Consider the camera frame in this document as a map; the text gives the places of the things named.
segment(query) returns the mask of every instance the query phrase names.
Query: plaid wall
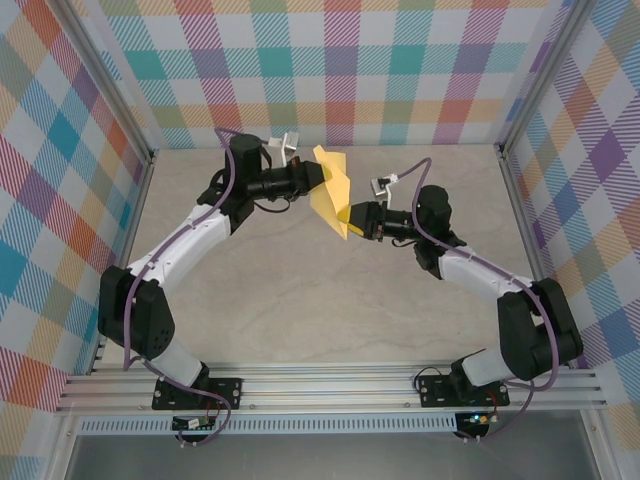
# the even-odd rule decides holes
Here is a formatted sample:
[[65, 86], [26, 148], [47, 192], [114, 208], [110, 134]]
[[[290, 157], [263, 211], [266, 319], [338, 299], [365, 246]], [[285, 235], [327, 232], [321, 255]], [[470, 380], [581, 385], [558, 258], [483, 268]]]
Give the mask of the plaid wall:
[[544, 41], [540, 46], [540, 50], [538, 50], [538, 53], [534, 61], [531, 63], [531, 66], [529, 67], [529, 71], [527, 72], [524, 82], [522, 82], [522, 85], [520, 86], [518, 95], [515, 101], [513, 102], [511, 109], [509, 110], [507, 119], [504, 122], [504, 125], [502, 126], [502, 130], [500, 130], [500, 134], [498, 135], [498, 138], [496, 139], [495, 143], [504, 142], [507, 134], [509, 133], [509, 130], [511, 129], [511, 125], [513, 125], [513, 120], [515, 119], [518, 111], [520, 110], [520, 107], [522, 106], [522, 102], [524, 102], [524, 100], [529, 95], [529, 92], [531, 92], [531, 87], [533, 86], [533, 82], [538, 76], [540, 67], [542, 66], [543, 62], [546, 60], [548, 54], [551, 52], [551, 46], [553, 45], [553, 42], [555, 42], [560, 31], [562, 30], [562, 27], [564, 26], [564, 23], [567, 19], [567, 16], [569, 15], [569, 12], [571, 11], [575, 2], [576, 0], [562, 1], [562, 5], [558, 9], [558, 12], [556, 13], [556, 16], [553, 20], [551, 28], [547, 32], [547, 35], [545, 36]]
[[560, 3], [74, 0], [150, 142], [169, 148], [218, 146], [213, 125], [295, 129], [307, 145], [494, 143]]
[[600, 0], [510, 163], [640, 471], [640, 1]]
[[0, 0], [0, 479], [42, 463], [141, 172], [44, 0]]

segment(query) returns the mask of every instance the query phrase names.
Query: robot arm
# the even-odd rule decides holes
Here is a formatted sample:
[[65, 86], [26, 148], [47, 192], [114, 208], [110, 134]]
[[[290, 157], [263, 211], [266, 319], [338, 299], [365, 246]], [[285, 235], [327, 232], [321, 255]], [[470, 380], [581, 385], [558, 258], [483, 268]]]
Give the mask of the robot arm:
[[339, 219], [349, 229], [368, 240], [382, 242], [384, 237], [414, 241], [416, 261], [423, 270], [439, 280], [454, 282], [497, 305], [499, 347], [463, 357], [451, 366], [449, 381], [464, 401], [484, 386], [511, 378], [531, 380], [551, 369], [551, 347], [544, 325], [536, 322], [540, 315], [529, 297], [513, 280], [517, 279], [536, 295], [548, 313], [558, 344], [560, 363], [582, 353], [582, 341], [560, 285], [545, 278], [535, 282], [511, 275], [505, 278], [469, 255], [479, 258], [451, 230], [451, 206], [447, 192], [439, 186], [421, 188], [417, 219], [423, 230], [456, 250], [446, 250], [416, 229], [411, 212], [390, 210], [388, 192], [397, 176], [372, 180], [374, 196], [380, 201], [352, 205], [340, 212]]
[[[291, 139], [283, 140], [283, 158], [294, 150]], [[142, 276], [136, 290], [131, 315], [131, 348], [157, 369], [182, 385], [208, 390], [208, 368], [195, 358], [175, 336], [175, 324], [167, 294], [170, 293], [215, 245], [240, 227], [259, 199], [285, 198], [295, 201], [325, 181], [322, 167], [293, 157], [284, 166], [272, 168], [271, 157], [262, 141], [253, 135], [236, 135], [230, 149], [235, 162], [236, 180], [229, 197], [204, 221], [196, 222], [211, 210], [229, 181], [229, 158], [225, 169], [217, 172], [200, 195], [187, 218], [158, 247], [126, 269], [109, 267], [100, 280], [98, 330], [120, 346], [124, 345], [124, 309], [129, 290], [150, 259], [172, 239], [190, 226], [155, 259]], [[269, 167], [262, 168], [263, 157]]]

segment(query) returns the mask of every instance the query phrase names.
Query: yellow fabric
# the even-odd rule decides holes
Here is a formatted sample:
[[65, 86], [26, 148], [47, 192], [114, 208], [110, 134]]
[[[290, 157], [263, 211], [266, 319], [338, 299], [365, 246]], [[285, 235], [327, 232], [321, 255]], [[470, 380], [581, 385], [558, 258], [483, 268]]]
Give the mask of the yellow fabric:
[[338, 212], [349, 206], [351, 180], [347, 177], [347, 156], [344, 153], [325, 152], [320, 145], [313, 149], [313, 153], [316, 162], [331, 176], [311, 191], [311, 208], [346, 240], [347, 225], [338, 220]]
[[360, 237], [364, 237], [364, 232], [361, 228], [358, 228], [355, 225], [349, 223], [349, 220], [351, 220], [351, 205], [349, 205], [347, 208], [343, 208], [338, 212], [338, 220], [346, 224], [349, 231], [355, 233]]

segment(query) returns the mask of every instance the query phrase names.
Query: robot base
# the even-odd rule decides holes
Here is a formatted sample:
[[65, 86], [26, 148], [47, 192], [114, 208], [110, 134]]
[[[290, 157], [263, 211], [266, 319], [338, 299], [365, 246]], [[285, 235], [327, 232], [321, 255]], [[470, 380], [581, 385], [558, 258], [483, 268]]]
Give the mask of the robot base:
[[464, 400], [456, 393], [449, 375], [421, 375], [417, 387], [423, 408], [506, 407], [510, 403], [507, 387], [501, 382], [493, 382], [469, 392]]
[[[231, 410], [240, 408], [242, 397], [241, 378], [208, 378], [204, 382], [194, 385], [199, 390], [215, 393], [229, 402]], [[185, 392], [173, 385], [163, 382], [160, 379], [156, 382], [151, 408], [153, 410], [207, 410], [211, 408], [215, 411], [217, 406], [215, 400]]]

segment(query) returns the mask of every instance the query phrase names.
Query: metal bracket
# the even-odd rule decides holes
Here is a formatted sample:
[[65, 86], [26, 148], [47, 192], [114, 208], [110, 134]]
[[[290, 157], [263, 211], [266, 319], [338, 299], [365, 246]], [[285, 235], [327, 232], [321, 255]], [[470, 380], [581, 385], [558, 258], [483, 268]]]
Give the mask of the metal bracket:
[[286, 132], [282, 138], [269, 138], [268, 145], [270, 147], [276, 147], [280, 149], [280, 163], [281, 167], [287, 166], [287, 159], [293, 155], [298, 148], [298, 132]]
[[387, 208], [391, 208], [391, 185], [398, 183], [398, 175], [392, 173], [386, 177], [372, 178], [371, 189], [377, 202], [387, 202]]
[[[208, 392], [215, 393], [229, 402], [232, 410], [240, 408], [242, 398], [241, 378], [209, 378]], [[158, 379], [153, 392], [153, 410], [207, 410], [214, 400], [185, 392]]]
[[458, 398], [448, 375], [421, 375], [418, 377], [418, 390], [422, 408], [506, 407], [511, 403], [507, 387], [499, 382], [490, 383], [470, 394], [466, 402]]

